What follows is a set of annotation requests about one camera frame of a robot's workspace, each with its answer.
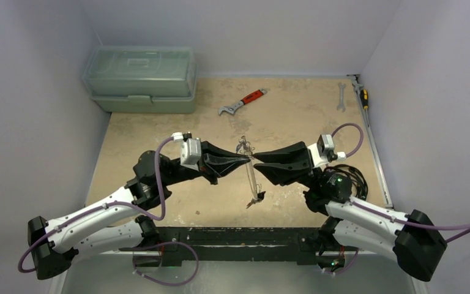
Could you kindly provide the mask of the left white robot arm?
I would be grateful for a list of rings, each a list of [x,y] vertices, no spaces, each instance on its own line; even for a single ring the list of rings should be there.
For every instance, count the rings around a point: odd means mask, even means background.
[[[142,153],[133,167],[135,176],[105,198],[62,217],[31,219],[29,247],[17,268],[47,280],[88,255],[124,248],[149,251],[160,245],[155,222],[166,218],[168,186],[197,178],[216,185],[248,163],[243,154],[174,134]]]

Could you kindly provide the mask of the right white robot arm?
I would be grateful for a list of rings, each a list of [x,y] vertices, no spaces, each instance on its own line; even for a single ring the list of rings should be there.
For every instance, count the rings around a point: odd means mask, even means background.
[[[344,159],[333,146],[298,142],[274,151],[255,153],[254,168],[272,184],[304,185],[307,208],[327,216],[319,231],[326,249],[356,247],[397,263],[408,275],[428,282],[447,249],[447,241],[430,218],[413,210],[403,213],[362,200],[352,193],[351,179],[323,165]]]

